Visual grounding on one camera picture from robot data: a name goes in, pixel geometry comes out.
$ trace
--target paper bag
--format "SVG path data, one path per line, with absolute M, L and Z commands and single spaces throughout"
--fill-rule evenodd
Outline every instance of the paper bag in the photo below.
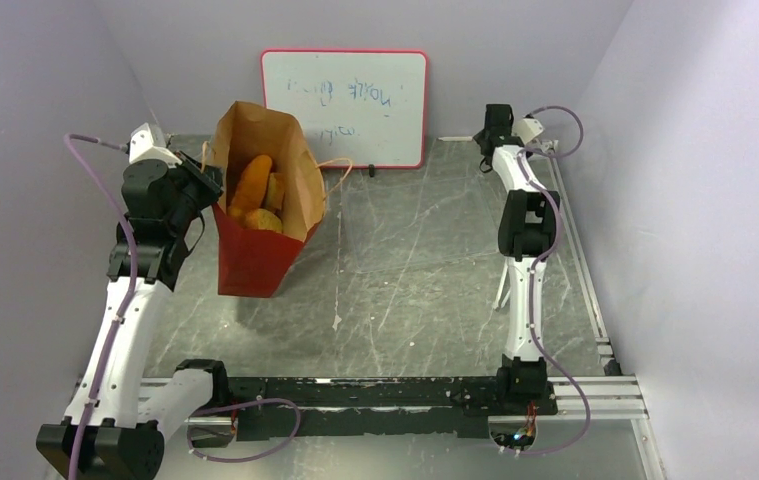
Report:
M 235 102 L 217 123 L 213 161 L 225 169 L 225 193 L 214 207 L 220 234 L 218 293 L 271 297 L 326 213 L 323 177 L 292 115 Z M 283 233 L 248 230 L 226 214 L 241 172 L 256 156 L 273 159 L 285 180 Z

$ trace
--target cable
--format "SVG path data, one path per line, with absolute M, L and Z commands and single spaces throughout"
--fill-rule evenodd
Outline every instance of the cable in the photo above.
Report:
M 191 440 L 191 428 L 188 428 L 188 448 L 190 449 L 188 453 L 195 455 L 198 458 L 201 458 L 203 460 L 207 460 L 209 462 L 215 462 L 215 463 L 246 463 L 246 462 L 252 462 L 253 460 L 259 460 L 264 457 L 273 455 L 274 453 L 278 452 L 279 450 L 285 448 L 293 439 L 297 436 L 297 432 L 299 431 L 300 421 L 301 421 L 301 415 L 299 411 L 299 407 L 297 405 L 290 401 L 285 400 L 284 398 L 263 398 L 261 400 L 255 400 L 252 402 L 246 402 L 246 403 L 239 403 L 237 405 L 229 405 L 228 407 L 217 407 L 217 408 L 209 408 L 206 410 L 199 410 L 194 415 L 211 415 L 214 413 L 223 413 L 223 412 L 231 412 L 235 410 L 242 410 L 244 408 L 251 408 L 251 407 L 258 407 L 261 405 L 268 405 L 268 404 L 280 404 L 280 405 L 287 405 L 291 407 L 294 411 L 294 416 L 296 417 L 296 422 L 294 422 L 294 429 L 291 431 L 290 435 L 284 440 L 282 440 L 281 443 L 276 445 L 275 447 L 261 452 L 256 455 L 251 455 L 249 457 L 243 457 L 243 458 L 223 458 L 223 457 L 212 457 L 211 455 L 206 455 L 193 446 L 193 441 Z
M 114 345 L 114 339 L 117 337 L 117 330 L 120 329 L 120 322 L 123 316 L 126 314 L 126 309 L 129 308 L 129 304 L 132 303 L 132 298 L 135 295 L 135 285 L 138 277 L 138 249 L 135 243 L 135 235 L 132 231 L 132 225 L 126 219 L 123 209 L 120 208 L 120 204 L 113 195 L 105 187 L 105 184 L 99 178 L 99 175 L 93 171 L 93 168 L 87 163 L 87 161 L 81 156 L 81 154 L 73 146 L 73 140 L 79 140 L 83 142 L 95 143 L 102 145 L 120 152 L 127 152 L 124 147 L 114 145 L 112 143 L 104 142 L 96 137 L 88 137 L 85 135 L 77 135 L 75 133 L 68 133 L 64 135 L 64 144 L 70 153 L 76 157 L 76 160 L 82 165 L 88 175 L 93 179 L 96 186 L 102 191 L 105 198 L 108 199 L 108 203 L 114 208 L 117 218 L 120 222 L 120 228 L 123 230 L 123 235 L 126 237 L 126 243 L 129 245 L 129 257 L 130 257 L 130 271 L 129 271 L 129 288 L 126 290 L 126 295 L 117 307 L 117 312 L 114 316 L 114 320 L 111 321 L 111 326 L 105 335 L 105 342 L 102 344 L 102 350 L 99 352 L 99 359 L 96 362 L 96 371 L 91 379 L 90 391 L 88 391 L 88 402 L 85 404 L 82 411 L 82 418 L 79 420 L 79 425 L 76 427 L 76 435 L 73 439 L 73 450 L 70 453 L 70 467 L 67 473 L 67 480 L 76 480 L 78 476 L 79 467 L 79 455 L 82 451 L 82 441 L 85 435 L 85 428 L 90 422 L 90 417 L 93 415 L 94 404 L 96 403 L 96 397 L 99 395 L 99 387 L 102 384 L 102 379 L 105 377 L 105 370 L 108 366 L 108 358 L 111 355 L 111 347 Z
M 110 148 L 112 150 L 117 150 L 120 153 L 126 153 L 126 154 L 129 153 L 129 146 L 128 145 L 117 145 L 116 143 L 106 142 L 105 140 L 102 140 L 99 137 L 89 137 L 87 135 L 79 135 L 79 134 L 76 134 L 76 133 L 68 133 L 67 135 L 64 136 L 64 139 L 65 139 L 64 143 L 67 144 L 67 148 L 70 148 L 71 151 L 73 151 L 73 152 L 74 152 L 75 149 L 72 149 L 72 147 L 70 147 L 70 144 L 67 143 L 67 141 L 66 141 L 67 136 L 69 136 L 71 140 L 78 140 L 80 142 L 95 143 L 97 145 L 102 145 L 103 147 L 108 147 L 108 148 Z
M 556 204 L 555 199 L 553 199 L 553 196 L 550 195 L 550 192 L 547 191 L 546 188 L 544 188 L 542 185 L 538 184 L 537 182 L 532 181 L 532 175 L 529 171 L 527 171 L 526 167 L 524 165 L 528 165 L 526 163 L 526 159 L 524 158 L 523 153 L 525 151 L 531 151 L 533 153 L 537 153 L 538 155 L 542 155 L 544 157 L 547 157 L 551 160 L 556 160 L 559 158 L 567 157 L 568 155 L 576 152 L 576 150 L 579 149 L 579 146 L 582 145 L 582 140 L 585 137 L 585 130 L 582 126 L 582 121 L 579 119 L 579 116 L 574 113 L 572 110 L 566 107 L 561 107 L 558 105 L 551 105 L 547 107 L 541 107 L 536 110 L 533 110 L 530 112 L 529 115 L 534 115 L 536 113 L 543 112 L 545 110 L 562 110 L 564 112 L 567 112 L 570 114 L 570 116 L 573 117 L 573 119 L 576 121 L 577 127 L 579 127 L 579 140 L 576 142 L 576 146 L 574 146 L 570 151 L 563 155 L 555 155 L 555 154 L 548 154 L 544 152 L 537 152 L 532 149 L 526 149 L 521 148 L 520 152 L 517 154 L 517 163 L 520 166 L 520 172 L 523 174 L 523 177 L 526 179 L 526 182 L 532 186 L 535 190 L 538 190 L 542 195 L 544 195 L 544 198 L 547 200 L 547 203 L 550 205 L 550 208 L 553 209 L 554 212 L 556 212 L 556 235 L 553 239 L 553 244 L 550 245 L 550 248 L 548 248 L 546 251 L 541 253 L 541 255 L 538 255 L 535 260 L 532 261 L 532 264 L 529 266 L 529 288 L 528 288 L 528 295 L 529 295 L 529 330 L 532 334 L 532 342 L 535 343 L 535 347 L 538 348 L 538 351 L 541 352 L 541 356 L 544 357 L 547 362 L 549 362 L 556 370 L 561 372 L 562 375 L 567 378 L 567 381 L 570 382 L 571 385 L 573 385 L 573 388 L 576 389 L 576 392 L 579 394 L 579 398 L 582 399 L 582 405 L 585 407 L 585 422 L 582 424 L 582 428 L 579 430 L 579 433 L 573 436 L 570 440 L 564 442 L 561 445 L 557 445 L 555 447 L 545 448 L 543 450 L 534 450 L 531 452 L 517 452 L 520 455 L 528 455 L 528 456 L 541 456 L 541 455 L 548 455 L 550 453 L 556 453 L 560 452 L 576 442 L 578 442 L 582 437 L 585 436 L 585 434 L 588 432 L 588 429 L 591 427 L 591 405 L 588 404 L 588 397 L 585 395 L 585 392 L 582 390 L 582 387 L 579 386 L 579 382 L 576 381 L 573 376 L 570 375 L 570 373 L 567 372 L 567 370 L 555 359 L 552 355 L 550 355 L 547 350 L 544 349 L 544 346 L 541 344 L 541 341 L 538 340 L 538 335 L 535 332 L 535 315 L 534 311 L 535 308 L 533 307 L 533 303 L 535 301 L 535 267 L 538 265 L 538 263 L 544 261 L 547 257 L 550 256 L 553 252 L 556 251 L 556 248 L 558 248 L 561 237 L 562 237 L 562 230 L 564 229 L 564 225 L 562 224 L 562 216 L 559 212 L 559 206 Z
M 535 110 L 532 110 L 526 116 L 532 116 L 537 113 L 546 112 L 547 110 L 561 110 L 562 112 L 566 112 L 568 115 L 573 117 L 573 120 L 576 122 L 576 126 L 579 127 L 579 139 L 576 141 L 576 145 L 573 146 L 570 150 L 568 150 L 565 153 L 562 153 L 561 155 L 555 154 L 555 153 L 546 153 L 541 150 L 535 150 L 532 148 L 525 148 L 527 152 L 532 152 L 537 155 L 541 155 L 542 157 L 547 157 L 550 160 L 558 160 L 560 158 L 565 158 L 573 155 L 577 150 L 579 150 L 579 146 L 582 145 L 582 140 L 585 139 L 585 128 L 582 126 L 582 120 L 579 119 L 579 115 L 576 114 L 573 110 L 562 107 L 560 105 L 548 105 L 546 107 L 536 108 Z

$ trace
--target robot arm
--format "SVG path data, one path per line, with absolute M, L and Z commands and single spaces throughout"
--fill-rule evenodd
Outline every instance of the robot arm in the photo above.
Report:
M 554 244 L 559 213 L 533 186 L 540 183 L 528 163 L 531 153 L 523 150 L 542 132 L 543 127 L 534 118 L 515 119 L 511 106 L 492 104 L 486 107 L 483 130 L 474 136 L 484 156 L 480 169 L 497 172 L 507 191 L 497 232 L 499 251 L 506 258 L 494 308 L 505 304 L 499 299 L 508 277 L 509 333 L 498 375 L 508 379 L 507 395 L 516 400 L 537 401 L 548 389 L 546 362 L 532 340 L 534 331 L 543 344 L 541 292 L 547 262 L 535 262 L 535 258 Z M 558 192 L 548 193 L 558 206 Z M 535 285 L 529 295 L 528 285 L 533 278 Z
M 524 163 L 524 170 L 529 172 L 529 178 L 525 178 L 521 172 L 519 163 Z M 541 325 L 541 291 L 543 287 L 544 271 L 547 268 L 547 262 L 535 263 L 534 286 L 532 305 L 530 305 L 527 295 L 529 282 L 531 280 L 533 262 L 537 254 L 549 248 L 546 244 L 548 238 L 532 238 L 531 242 L 526 242 L 524 237 L 530 237 L 527 230 L 527 213 L 539 213 L 545 208 L 540 202 L 543 196 L 536 190 L 532 183 L 538 183 L 538 179 L 532 173 L 528 160 L 521 155 L 520 147 L 507 145 L 498 147 L 494 151 L 492 168 L 500 176 L 503 185 L 508 192 L 506 206 L 503 210 L 503 219 L 500 224 L 499 247 L 500 252 L 506 256 L 503 265 L 503 273 L 500 277 L 500 287 L 497 291 L 497 299 L 494 301 L 494 309 L 505 305 L 505 302 L 499 302 L 502 294 L 503 285 L 506 276 L 509 278 L 509 296 L 507 297 L 510 309 L 511 322 L 509 323 L 509 334 L 506 340 L 504 354 L 508 358 L 520 358 L 522 361 L 537 361 L 541 356 L 538 347 L 531 340 L 531 328 L 528 319 L 529 308 L 534 308 L 532 325 L 539 336 L 542 335 Z
M 228 378 L 222 362 L 185 361 L 172 381 L 139 407 L 141 378 L 149 345 L 179 270 L 190 254 L 185 234 L 201 211 L 222 192 L 222 172 L 167 149 L 161 130 L 144 124 L 129 142 L 129 166 L 121 193 L 137 245 L 138 277 L 134 296 L 122 319 L 131 258 L 118 227 L 109 257 L 108 296 L 102 326 L 82 383 L 60 424 L 43 425 L 37 448 L 62 475 L 67 474 L 73 437 L 86 405 L 91 408 L 78 460 L 78 479 L 151 480 L 161 465 L 164 445 L 184 420 L 203 406 L 228 402 Z M 103 349 L 110 348 L 100 363 Z M 101 377 L 96 400 L 89 398 Z

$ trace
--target white wall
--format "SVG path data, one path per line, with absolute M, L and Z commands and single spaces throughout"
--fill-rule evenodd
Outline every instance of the white wall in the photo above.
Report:
M 579 113 L 562 168 L 670 478 L 759 479 L 759 0 L 636 0 Z
M 632 0 L 97 0 L 165 131 L 204 133 L 263 102 L 271 47 L 417 48 L 428 130 L 475 133 L 486 103 L 573 104 Z
M 148 116 L 89 2 L 0 0 L 0 479 L 42 478 L 38 428 L 61 420 L 105 301 L 116 221 L 62 136 L 125 142 Z M 82 150 L 119 186 L 122 156 Z

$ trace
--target gray marble floor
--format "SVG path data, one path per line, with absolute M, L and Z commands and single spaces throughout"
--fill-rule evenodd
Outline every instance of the gray marble floor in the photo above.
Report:
M 202 139 L 174 137 L 171 147 L 197 156 Z M 479 210 L 458 209 L 456 221 L 465 221 L 458 215 L 481 216 L 484 212 L 491 223 L 483 225 L 494 228 L 505 192 L 496 173 L 479 173 L 475 144 L 430 140 L 427 153 L 425 166 L 418 170 L 380 170 L 374 178 L 366 172 L 353 172 L 343 191 L 330 195 L 325 219 L 271 299 L 217 295 L 217 229 L 211 211 L 206 211 L 208 227 L 186 261 L 165 309 L 149 352 L 146 376 L 169 376 L 180 361 L 195 357 L 223 360 L 232 376 L 493 374 L 500 364 L 508 327 L 508 309 L 491 309 L 503 262 L 496 253 L 496 237 L 491 248 L 494 253 L 482 254 L 487 248 L 480 251 L 480 246 L 474 246 L 471 251 L 476 256 L 445 261 L 438 256 L 426 263 L 400 260 L 393 238 L 375 242 L 371 252 L 376 254 L 379 249 L 376 258 L 382 258 L 381 249 L 386 249 L 387 255 L 397 260 L 367 272 L 358 261 L 364 264 L 358 252 L 363 243 L 348 237 L 352 229 L 347 222 L 360 221 L 361 212 L 353 211 L 352 202 L 347 205 L 346 199 L 369 192 L 374 206 L 385 204 L 384 208 L 410 215 L 418 209 L 414 202 L 422 202 L 420 208 L 428 210 L 449 201 L 436 196 L 434 192 L 441 189 L 432 186 L 451 180 L 456 183 L 446 185 L 461 182 L 482 200 Z M 549 164 L 533 162 L 533 169 L 545 185 L 553 186 Z M 324 176 L 331 187 L 340 172 Z M 405 186 L 430 189 L 433 194 L 421 198 L 400 195 Z M 444 195 L 449 198 L 459 193 L 447 189 Z M 414 225 L 421 229 L 415 243 L 437 244 L 452 228 L 434 221 L 423 227 L 417 222 L 425 223 L 426 215 L 414 218 Z M 198 233 L 196 226 L 189 237 Z M 462 241 L 458 236 L 444 239 Z M 571 374 L 602 375 L 576 258 L 572 245 L 565 241 L 548 262 L 544 342 Z M 560 376 L 552 369 L 551 373 Z

